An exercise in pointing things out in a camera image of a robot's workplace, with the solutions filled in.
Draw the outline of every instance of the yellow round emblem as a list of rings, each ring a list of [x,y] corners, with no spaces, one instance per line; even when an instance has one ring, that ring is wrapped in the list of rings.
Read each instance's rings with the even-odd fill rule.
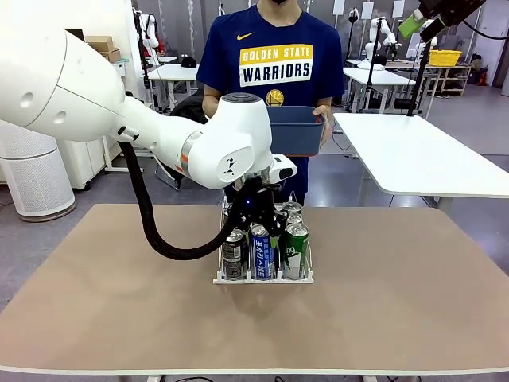
[[[267,93],[266,101],[269,106],[281,106],[285,102],[285,96],[278,89],[274,89]]]

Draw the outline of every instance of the man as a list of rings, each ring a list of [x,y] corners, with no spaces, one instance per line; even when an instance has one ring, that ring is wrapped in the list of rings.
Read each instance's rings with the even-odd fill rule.
[[[338,32],[302,12],[297,0],[260,0],[214,21],[197,77],[205,84],[204,112],[212,117],[228,92],[255,94],[268,106],[315,107],[327,120],[323,144],[331,133],[332,97],[344,91],[342,61]],[[304,204],[308,158],[291,159],[297,175],[276,197]]]

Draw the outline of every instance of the person's hand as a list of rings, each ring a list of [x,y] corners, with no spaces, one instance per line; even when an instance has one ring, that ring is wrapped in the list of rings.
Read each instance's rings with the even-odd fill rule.
[[[324,127],[324,134],[321,136],[321,142],[320,142],[320,148],[327,142],[328,137],[332,133],[332,127],[331,123],[329,121],[332,121],[332,109],[330,106],[327,105],[320,105],[315,110],[313,110],[314,115],[322,115],[325,119],[325,127]]]

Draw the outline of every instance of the wire rack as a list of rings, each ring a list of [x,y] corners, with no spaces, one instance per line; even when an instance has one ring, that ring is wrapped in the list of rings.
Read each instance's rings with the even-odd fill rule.
[[[226,197],[223,198],[223,204],[221,209],[221,218],[220,218],[220,228],[223,227],[224,224],[224,213],[229,207],[229,204],[226,202]],[[277,209],[281,209],[281,205],[276,205]],[[313,284],[313,261],[311,260],[311,246],[308,241],[308,253],[306,256],[305,264],[301,270],[299,271],[299,277],[288,278],[286,274],[283,273],[282,267],[280,266],[276,275],[273,279],[255,279],[251,272],[251,246],[250,254],[247,257],[247,272],[246,277],[243,279],[227,279],[223,272],[223,253],[222,248],[218,250],[218,263],[217,263],[217,276],[213,279],[215,284]],[[278,251],[279,256],[279,264],[284,264],[282,261],[282,254]]]

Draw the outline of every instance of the black corrugated hose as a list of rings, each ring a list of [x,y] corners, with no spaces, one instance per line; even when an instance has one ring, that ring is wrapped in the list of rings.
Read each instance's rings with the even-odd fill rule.
[[[122,149],[124,157],[126,158],[131,183],[133,184],[134,193],[136,194],[136,199],[138,200],[145,236],[152,248],[168,259],[201,259],[202,257],[205,257],[211,252],[215,251],[230,235],[235,226],[235,216],[240,216],[243,204],[246,203],[246,200],[263,188],[261,184],[253,183],[246,183],[244,187],[241,188],[241,190],[237,193],[233,204],[231,205],[229,218],[226,220],[223,228],[214,239],[198,248],[176,248],[171,244],[166,243],[157,231],[156,223],[153,218],[152,201],[150,200],[149,193],[146,190],[142,171],[140,170],[140,165],[138,164],[138,160],[132,145],[130,143],[124,142],[119,142],[119,145]]]

